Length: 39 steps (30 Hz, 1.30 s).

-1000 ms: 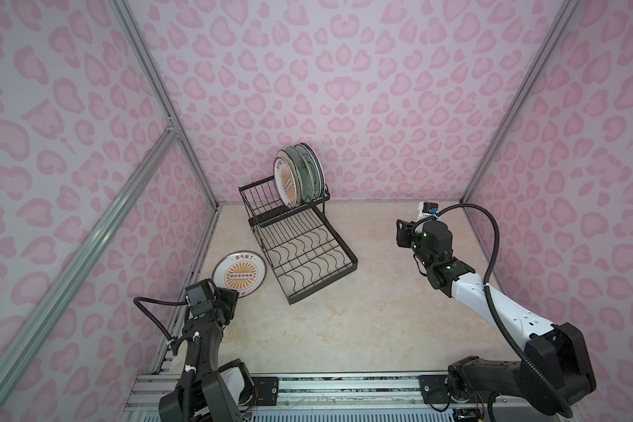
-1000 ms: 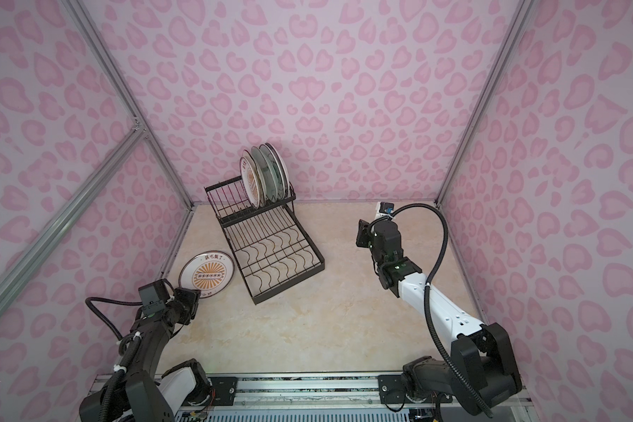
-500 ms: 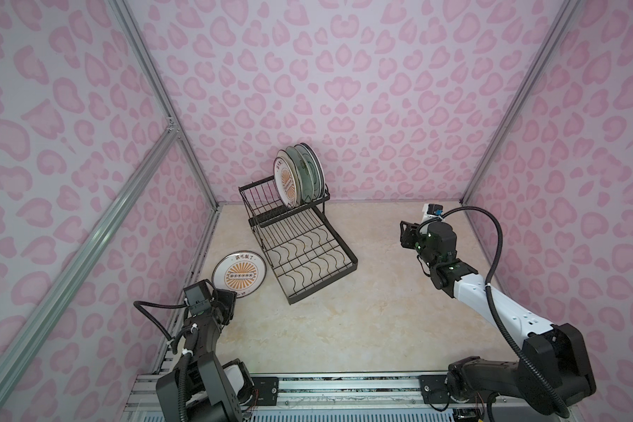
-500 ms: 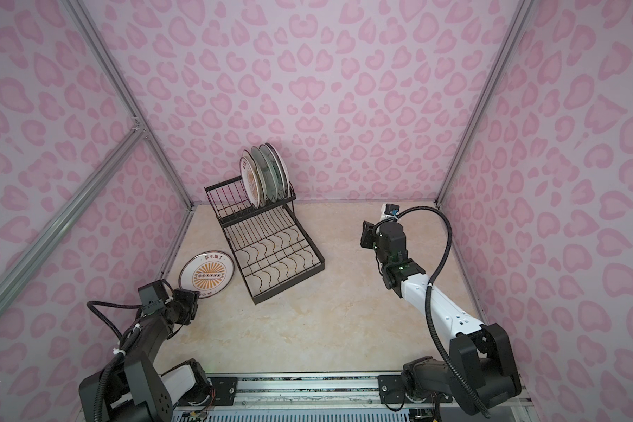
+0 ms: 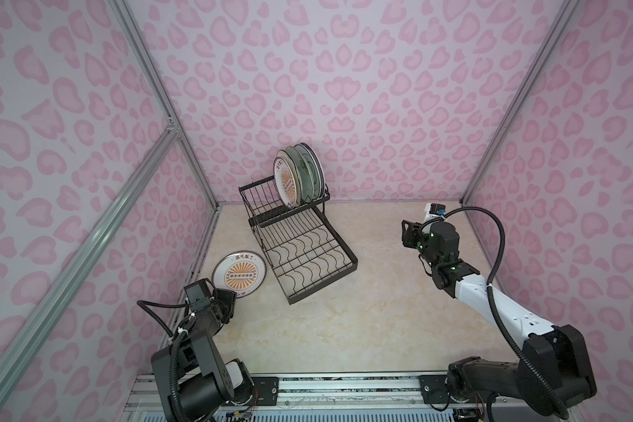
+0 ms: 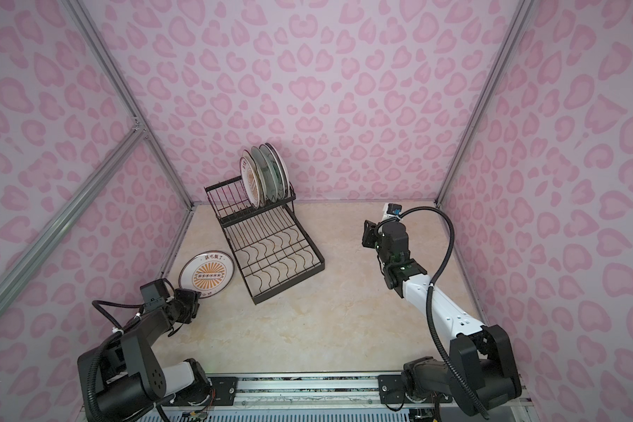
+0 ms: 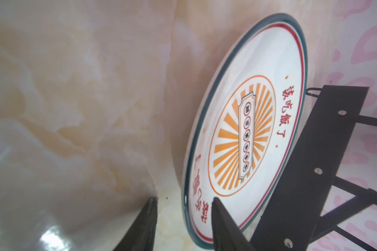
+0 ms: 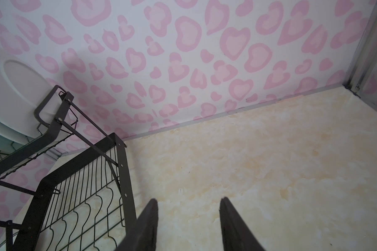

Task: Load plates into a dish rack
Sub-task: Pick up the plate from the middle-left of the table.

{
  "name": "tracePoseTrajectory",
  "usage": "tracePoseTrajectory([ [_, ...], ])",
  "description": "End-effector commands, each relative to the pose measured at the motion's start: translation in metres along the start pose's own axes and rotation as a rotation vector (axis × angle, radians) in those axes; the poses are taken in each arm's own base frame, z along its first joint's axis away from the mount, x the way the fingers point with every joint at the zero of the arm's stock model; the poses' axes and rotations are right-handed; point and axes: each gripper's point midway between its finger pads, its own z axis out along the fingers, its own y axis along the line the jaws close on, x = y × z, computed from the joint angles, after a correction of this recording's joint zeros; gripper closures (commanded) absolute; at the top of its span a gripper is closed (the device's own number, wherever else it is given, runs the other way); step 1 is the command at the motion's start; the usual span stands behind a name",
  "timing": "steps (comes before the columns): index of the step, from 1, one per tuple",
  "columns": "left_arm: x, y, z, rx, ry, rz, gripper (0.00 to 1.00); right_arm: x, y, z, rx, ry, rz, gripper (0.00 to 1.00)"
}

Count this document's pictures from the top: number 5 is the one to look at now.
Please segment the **dark green rim plate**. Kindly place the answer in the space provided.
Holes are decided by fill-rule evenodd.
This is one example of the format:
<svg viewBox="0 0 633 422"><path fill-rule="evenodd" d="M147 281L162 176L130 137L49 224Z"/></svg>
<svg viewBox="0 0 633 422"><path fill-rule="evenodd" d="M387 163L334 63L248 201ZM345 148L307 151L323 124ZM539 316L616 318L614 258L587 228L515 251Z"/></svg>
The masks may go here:
<svg viewBox="0 0 633 422"><path fill-rule="evenodd" d="M326 182L325 182L325 173L324 173L324 170L323 170L323 166L321 165L321 162L320 162L320 160L318 158L318 155L316 154L314 149L312 149L311 146L309 146L309 144L307 144L306 142L301 142L301 145L305 149L307 149L307 151L311 155L312 160L314 162L314 165L316 167L316 170L318 171L318 177L320 179L320 193L319 193L318 197L322 198L326 194Z"/></svg>

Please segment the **light blue flower plate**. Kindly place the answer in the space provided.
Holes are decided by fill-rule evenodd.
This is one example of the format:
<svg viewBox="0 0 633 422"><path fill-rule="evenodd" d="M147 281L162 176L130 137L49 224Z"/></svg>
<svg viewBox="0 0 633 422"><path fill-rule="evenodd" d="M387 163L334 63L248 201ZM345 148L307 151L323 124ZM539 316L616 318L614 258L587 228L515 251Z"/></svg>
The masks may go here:
<svg viewBox="0 0 633 422"><path fill-rule="evenodd" d="M287 153L292 159L300 178L302 202L313 202L313 200L315 200L314 184L311 176L311 171L309 170L307 162L302 157L302 154L296 149L296 147L287 147Z"/></svg>

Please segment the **cream floral rim plate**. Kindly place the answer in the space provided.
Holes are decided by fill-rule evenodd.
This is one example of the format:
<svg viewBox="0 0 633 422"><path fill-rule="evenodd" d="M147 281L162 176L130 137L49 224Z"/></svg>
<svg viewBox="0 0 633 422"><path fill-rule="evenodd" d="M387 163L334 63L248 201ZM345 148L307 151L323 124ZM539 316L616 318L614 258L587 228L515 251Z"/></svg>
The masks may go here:
<svg viewBox="0 0 633 422"><path fill-rule="evenodd" d="M277 158L280 158L286 164L286 168L290 173L290 177L288 177L284 176L283 172L280 172L281 188L286 193L290 206L298 207L304 205L305 203L302 202L301 197L300 178L292 159L285 149L281 149L278 152Z"/></svg>

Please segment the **white plate quatrefoil emblem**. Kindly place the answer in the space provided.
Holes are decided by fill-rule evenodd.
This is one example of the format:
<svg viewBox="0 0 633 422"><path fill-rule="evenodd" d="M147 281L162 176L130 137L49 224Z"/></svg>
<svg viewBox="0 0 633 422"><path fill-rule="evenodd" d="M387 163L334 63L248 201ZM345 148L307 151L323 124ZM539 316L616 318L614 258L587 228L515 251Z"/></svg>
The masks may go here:
<svg viewBox="0 0 633 422"><path fill-rule="evenodd" d="M325 190L322 172L318 166L316 156L313 154L312 149L308 145L299 143L295 146L295 148L301 154L307 165L309 175L311 176L313 194L309 198L314 202L314 200L318 200L322 196Z"/></svg>

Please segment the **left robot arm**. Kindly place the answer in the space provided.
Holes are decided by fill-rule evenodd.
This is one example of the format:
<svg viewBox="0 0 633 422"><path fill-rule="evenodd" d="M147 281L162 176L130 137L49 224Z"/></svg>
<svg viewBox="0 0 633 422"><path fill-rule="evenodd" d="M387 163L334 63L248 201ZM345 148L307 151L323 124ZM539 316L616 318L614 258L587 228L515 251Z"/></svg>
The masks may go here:
<svg viewBox="0 0 633 422"><path fill-rule="evenodd" d="M151 357L151 367L168 421L208 421L224 405L248 406L258 392L239 359L224 362L215 336L230 323L237 294L208 279L184 287L184 315L167 332L169 344Z"/></svg>

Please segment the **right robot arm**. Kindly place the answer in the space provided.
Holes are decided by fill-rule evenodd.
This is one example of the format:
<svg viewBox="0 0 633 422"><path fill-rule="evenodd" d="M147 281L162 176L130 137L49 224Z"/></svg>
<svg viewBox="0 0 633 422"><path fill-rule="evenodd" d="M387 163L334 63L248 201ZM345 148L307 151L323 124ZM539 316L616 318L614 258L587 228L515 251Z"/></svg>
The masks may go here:
<svg viewBox="0 0 633 422"><path fill-rule="evenodd" d="M441 291L476 311L497 328L516 356L496 362L472 356L448 367L448 393L460 400L476 392L524 401L542 416L567 418L568 411L597 393L582 333L537 316L494 287L460 255L460 236L439 218L402 221L402 245L413 249L426 274Z"/></svg>

